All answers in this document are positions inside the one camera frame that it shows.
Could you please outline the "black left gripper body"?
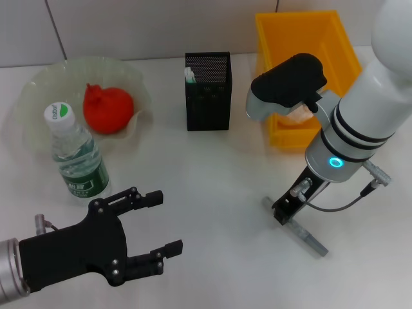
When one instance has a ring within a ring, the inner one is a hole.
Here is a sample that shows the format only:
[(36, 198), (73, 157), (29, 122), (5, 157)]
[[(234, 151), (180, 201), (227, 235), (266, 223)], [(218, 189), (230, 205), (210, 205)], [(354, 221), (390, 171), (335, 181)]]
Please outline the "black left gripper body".
[(32, 292), (90, 272), (124, 284), (127, 245), (122, 224), (103, 199), (78, 224), (19, 242), (23, 278)]

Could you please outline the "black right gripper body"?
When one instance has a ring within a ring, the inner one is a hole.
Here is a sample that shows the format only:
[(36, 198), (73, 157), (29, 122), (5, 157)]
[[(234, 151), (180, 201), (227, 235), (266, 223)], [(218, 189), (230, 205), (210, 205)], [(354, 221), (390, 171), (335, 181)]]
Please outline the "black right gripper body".
[[(301, 193), (307, 201), (310, 201), (329, 185), (329, 182), (318, 177), (309, 167), (306, 167), (291, 186), (290, 190), (294, 189), (302, 181), (305, 181), (305, 183)], [(290, 191), (282, 197), (287, 199), (287, 207), (290, 209), (290, 213), (297, 213), (304, 206), (304, 203), (298, 197), (293, 197)]]

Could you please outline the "grey marker pen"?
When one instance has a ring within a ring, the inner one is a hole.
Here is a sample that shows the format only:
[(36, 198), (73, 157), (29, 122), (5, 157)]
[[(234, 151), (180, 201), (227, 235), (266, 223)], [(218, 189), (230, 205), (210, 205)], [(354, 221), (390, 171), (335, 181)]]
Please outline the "grey marker pen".
[(308, 230), (300, 225), (295, 219), (291, 218), (286, 222), (286, 226), (291, 229), (294, 234), (304, 241), (310, 248), (316, 251), (320, 256), (325, 257), (329, 250), (323, 246)]

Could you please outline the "white paper ball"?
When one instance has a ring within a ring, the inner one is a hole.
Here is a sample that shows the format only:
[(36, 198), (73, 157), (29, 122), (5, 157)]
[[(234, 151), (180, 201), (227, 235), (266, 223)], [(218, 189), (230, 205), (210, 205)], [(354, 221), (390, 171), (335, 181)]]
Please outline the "white paper ball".
[(314, 114), (306, 105), (301, 105), (287, 115), (279, 115), (278, 120), (285, 126), (296, 126), (310, 120)]

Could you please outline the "clear bottle with green label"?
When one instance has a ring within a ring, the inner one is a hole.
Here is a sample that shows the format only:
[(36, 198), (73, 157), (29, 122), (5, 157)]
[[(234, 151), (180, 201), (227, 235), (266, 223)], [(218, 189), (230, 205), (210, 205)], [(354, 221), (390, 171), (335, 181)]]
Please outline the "clear bottle with green label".
[(50, 129), (52, 158), (70, 194), (84, 204), (108, 197), (111, 183), (98, 145), (71, 106), (50, 104), (44, 119)]

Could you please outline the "red-orange toy orange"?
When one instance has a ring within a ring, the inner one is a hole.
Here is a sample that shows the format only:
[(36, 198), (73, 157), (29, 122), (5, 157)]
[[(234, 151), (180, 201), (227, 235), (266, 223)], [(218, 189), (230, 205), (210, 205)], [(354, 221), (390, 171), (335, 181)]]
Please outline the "red-orange toy orange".
[(92, 130), (110, 135), (123, 130), (134, 115), (132, 96), (120, 88), (87, 84), (83, 115)]

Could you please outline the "black mesh pen holder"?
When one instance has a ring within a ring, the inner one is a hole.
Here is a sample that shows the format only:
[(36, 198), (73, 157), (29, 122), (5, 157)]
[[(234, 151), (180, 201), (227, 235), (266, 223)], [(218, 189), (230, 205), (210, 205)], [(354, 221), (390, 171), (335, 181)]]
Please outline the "black mesh pen holder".
[(187, 130), (227, 130), (232, 97), (230, 53), (186, 53), (185, 67), (196, 77), (196, 83), (185, 82)]

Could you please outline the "pale green glass fruit plate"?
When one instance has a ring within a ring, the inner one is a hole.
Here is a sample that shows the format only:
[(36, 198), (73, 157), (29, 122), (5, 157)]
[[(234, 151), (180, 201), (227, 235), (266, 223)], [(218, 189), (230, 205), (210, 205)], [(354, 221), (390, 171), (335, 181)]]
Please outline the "pale green glass fruit plate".
[(15, 103), (14, 115), (22, 126), (23, 145), (32, 156), (50, 152), (50, 129), (43, 116), (50, 104), (69, 104), (76, 119), (83, 126), (87, 124), (82, 105), (88, 84), (120, 88), (133, 98), (134, 115), (124, 129), (111, 135), (91, 133), (99, 145), (109, 151), (114, 145), (136, 136), (141, 120), (151, 113), (151, 97), (142, 72), (124, 61), (109, 57), (68, 59), (49, 65), (32, 77)]

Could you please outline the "yellow plastic bin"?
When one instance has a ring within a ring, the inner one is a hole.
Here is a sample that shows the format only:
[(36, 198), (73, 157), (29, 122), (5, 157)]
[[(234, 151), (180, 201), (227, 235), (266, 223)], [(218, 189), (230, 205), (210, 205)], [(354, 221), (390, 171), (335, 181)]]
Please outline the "yellow plastic bin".
[[(362, 71), (336, 11), (256, 14), (258, 52), (255, 76), (298, 53), (315, 55), (322, 63), (326, 90), (343, 96)], [(266, 119), (268, 143), (287, 153), (302, 153), (320, 124), (311, 118), (293, 124), (277, 114)]]

